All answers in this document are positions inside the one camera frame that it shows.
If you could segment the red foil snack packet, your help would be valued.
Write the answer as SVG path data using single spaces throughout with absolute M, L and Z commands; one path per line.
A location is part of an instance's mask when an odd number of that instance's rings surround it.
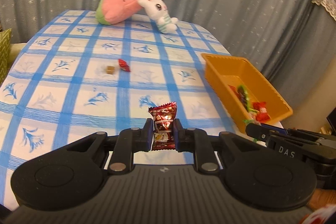
M 153 117 L 154 136 L 152 151 L 175 149 L 173 124 L 177 115 L 177 103 L 169 102 L 150 107 L 148 112 Z

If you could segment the green red clear snack pack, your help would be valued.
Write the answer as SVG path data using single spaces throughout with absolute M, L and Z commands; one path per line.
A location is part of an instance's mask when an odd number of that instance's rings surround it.
M 236 97 L 239 99 L 243 107 L 249 112 L 249 113 L 255 113 L 255 110 L 252 109 L 252 104 L 250 102 L 249 93 L 247 91 L 247 88 L 244 85 L 239 85 L 237 87 L 234 87 L 232 85 L 229 85 L 230 89 L 233 91 L 233 93 L 236 95 Z

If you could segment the red candy in basket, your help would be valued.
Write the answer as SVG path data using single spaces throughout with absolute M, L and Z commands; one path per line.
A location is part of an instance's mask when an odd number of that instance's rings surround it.
M 270 120 L 270 116 L 266 109 L 266 102 L 254 102 L 252 104 L 252 109 L 256 112 L 255 119 L 258 122 L 264 123 Z

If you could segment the orange plastic basket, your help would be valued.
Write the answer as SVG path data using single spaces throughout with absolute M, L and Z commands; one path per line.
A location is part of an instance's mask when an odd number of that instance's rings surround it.
M 240 132 L 249 122 L 276 124 L 293 114 L 270 82 L 245 58 L 202 53 L 205 78 Z

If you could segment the brown candy in clear wrapper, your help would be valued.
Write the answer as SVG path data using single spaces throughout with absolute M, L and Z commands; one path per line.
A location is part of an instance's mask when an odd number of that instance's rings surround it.
M 105 72 L 108 75 L 113 75 L 116 72 L 116 67 L 108 65 L 106 66 Z

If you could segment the small red wrapped candy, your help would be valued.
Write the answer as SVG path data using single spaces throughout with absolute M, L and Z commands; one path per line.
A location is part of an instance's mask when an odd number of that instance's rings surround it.
M 125 60 L 118 59 L 118 64 L 119 64 L 119 67 L 122 71 L 130 72 L 130 67 Z

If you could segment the blue checked tablecloth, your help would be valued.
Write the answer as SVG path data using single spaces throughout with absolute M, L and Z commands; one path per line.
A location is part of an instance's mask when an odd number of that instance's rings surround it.
M 14 170 L 97 131 L 142 127 L 150 107 L 177 103 L 184 127 L 215 135 L 236 126 L 205 79 L 202 53 L 226 55 L 211 31 L 179 22 L 162 34 L 147 16 L 114 26 L 68 10 L 21 50 L 1 85 L 1 204 L 15 209 Z M 123 59 L 130 72 L 122 71 Z M 106 66 L 116 67 L 113 75 Z

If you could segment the grey cover with lace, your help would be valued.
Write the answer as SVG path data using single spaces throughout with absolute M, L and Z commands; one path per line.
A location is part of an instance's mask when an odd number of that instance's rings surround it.
M 335 57 L 335 0 L 311 0 L 306 17 L 291 38 L 268 79 L 295 109 Z

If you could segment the pink peach plush toy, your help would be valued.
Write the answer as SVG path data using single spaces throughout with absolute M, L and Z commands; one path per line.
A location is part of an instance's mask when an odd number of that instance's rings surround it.
M 100 0 L 95 17 L 100 24 L 114 25 L 126 20 L 141 9 L 138 0 Z

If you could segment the white bunny plush toy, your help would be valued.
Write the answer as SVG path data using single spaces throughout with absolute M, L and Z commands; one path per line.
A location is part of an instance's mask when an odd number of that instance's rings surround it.
M 163 0 L 137 0 L 144 8 L 147 16 L 155 21 L 158 30 L 162 34 L 169 34 L 177 30 L 178 18 L 169 16 L 166 4 Z

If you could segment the light green sofa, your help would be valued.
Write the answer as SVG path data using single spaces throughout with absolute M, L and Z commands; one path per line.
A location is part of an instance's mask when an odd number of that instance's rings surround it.
M 9 55 L 7 59 L 7 70 L 9 71 L 10 68 L 13 66 L 16 58 L 18 57 L 21 50 L 25 47 L 26 43 L 15 43 L 10 44 Z

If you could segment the green patterned cushion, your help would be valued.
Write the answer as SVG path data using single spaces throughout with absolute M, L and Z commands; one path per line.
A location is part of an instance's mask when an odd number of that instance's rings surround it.
M 10 53 L 10 42 L 11 42 L 12 29 L 1 31 L 0 37 L 0 84 L 6 78 L 7 75 L 7 62 Z

